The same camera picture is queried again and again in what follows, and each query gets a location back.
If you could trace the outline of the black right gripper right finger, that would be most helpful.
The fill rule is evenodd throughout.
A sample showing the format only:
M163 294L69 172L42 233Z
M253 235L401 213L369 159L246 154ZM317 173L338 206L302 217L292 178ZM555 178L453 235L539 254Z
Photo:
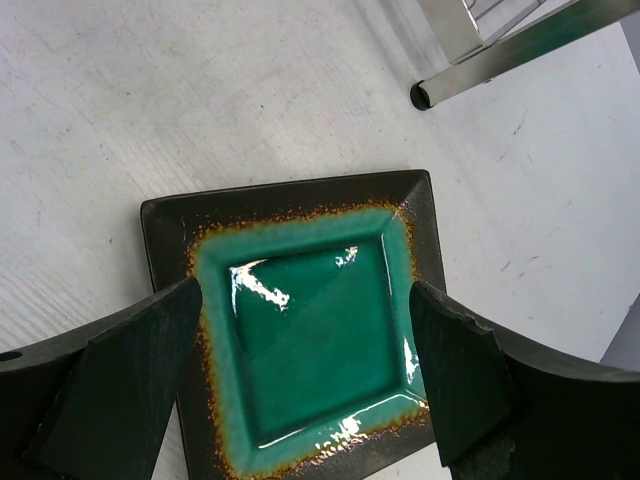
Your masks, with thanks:
M639 375L487 320L421 282L413 337L441 464L455 479L635 479Z

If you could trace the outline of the black right gripper left finger pad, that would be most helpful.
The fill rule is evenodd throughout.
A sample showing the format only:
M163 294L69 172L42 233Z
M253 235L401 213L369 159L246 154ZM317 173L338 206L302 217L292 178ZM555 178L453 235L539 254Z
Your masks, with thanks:
M190 277L2 353L2 478L151 478L201 306Z

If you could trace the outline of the green square plate dark rim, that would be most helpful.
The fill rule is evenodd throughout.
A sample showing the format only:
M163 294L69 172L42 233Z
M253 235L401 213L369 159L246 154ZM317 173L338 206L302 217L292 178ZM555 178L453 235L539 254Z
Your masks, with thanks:
M152 285L194 277L193 479L362 479L430 445L414 283L445 285L421 169L147 200Z

